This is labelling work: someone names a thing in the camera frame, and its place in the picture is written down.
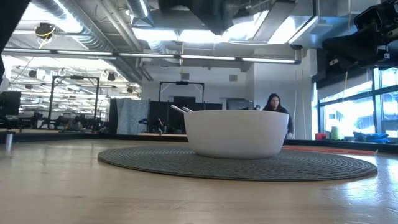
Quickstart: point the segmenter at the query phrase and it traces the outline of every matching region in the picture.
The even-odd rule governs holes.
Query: woman
[[[266,106],[264,107],[264,109],[262,109],[263,111],[275,111],[275,112],[280,112],[280,113],[285,113],[287,115],[289,115],[289,112],[287,112],[287,110],[280,104],[280,98],[276,93],[271,94],[268,97],[268,101]],[[289,122],[287,123],[287,133],[289,135],[289,137],[293,136],[293,122],[292,122],[292,118],[289,115]]]

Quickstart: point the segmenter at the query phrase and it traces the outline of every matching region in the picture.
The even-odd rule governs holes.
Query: wooden floor
[[[398,223],[398,158],[355,156],[379,174],[329,182],[240,182],[127,170],[105,149],[161,142],[54,141],[0,149],[0,223]]]

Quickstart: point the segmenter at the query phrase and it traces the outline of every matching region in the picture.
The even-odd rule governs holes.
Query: dark hair
[[[271,100],[272,100],[274,97],[278,97],[278,100],[279,100],[279,104],[278,104],[278,107],[276,108],[276,110],[279,111],[279,110],[281,109],[282,105],[281,105],[281,103],[280,103],[280,97],[278,96],[278,94],[273,93],[273,94],[269,95],[268,101],[267,101],[267,104],[266,104],[266,107],[264,108],[264,110],[267,110],[267,111],[273,111],[273,110],[274,110],[274,109],[272,108],[271,104],[270,104]]]

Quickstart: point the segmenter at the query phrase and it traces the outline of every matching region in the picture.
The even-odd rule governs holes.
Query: black jacket
[[[263,111],[274,111],[274,112],[280,112],[280,113],[287,114],[289,116],[289,121],[287,123],[287,132],[288,133],[293,133],[294,132],[292,118],[290,117],[289,112],[287,111],[287,109],[285,109],[283,106],[278,107],[276,110],[267,109],[266,107],[264,107],[262,110]]]

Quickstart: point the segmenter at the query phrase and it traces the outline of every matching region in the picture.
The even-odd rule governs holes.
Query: gray curtain
[[[146,131],[144,124],[138,121],[148,117],[149,101],[132,100],[129,98],[117,99],[118,132],[117,134],[138,134]]]

